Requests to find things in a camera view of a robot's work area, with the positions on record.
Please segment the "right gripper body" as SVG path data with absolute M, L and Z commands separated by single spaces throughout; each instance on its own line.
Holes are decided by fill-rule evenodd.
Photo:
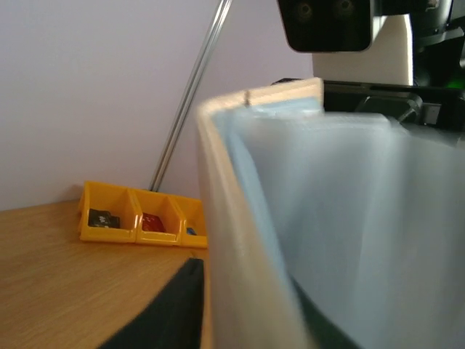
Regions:
M 327 112 L 378 113 L 400 123 L 464 128 L 464 90 L 358 82 L 323 82 Z

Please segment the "beige card holder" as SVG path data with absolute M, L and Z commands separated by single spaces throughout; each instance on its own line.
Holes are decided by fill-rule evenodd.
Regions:
M 217 348 L 464 346 L 464 97 L 313 78 L 198 107 Z

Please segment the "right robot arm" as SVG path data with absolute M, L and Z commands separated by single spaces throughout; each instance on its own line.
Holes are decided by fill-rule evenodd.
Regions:
M 312 55 L 328 112 L 464 131 L 462 1 L 280 1 L 286 39 Z

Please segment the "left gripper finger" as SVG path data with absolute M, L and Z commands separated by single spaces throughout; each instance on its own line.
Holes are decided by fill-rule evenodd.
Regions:
M 100 347 L 199 348 L 203 310 L 203 260 L 190 258 L 141 313 Z

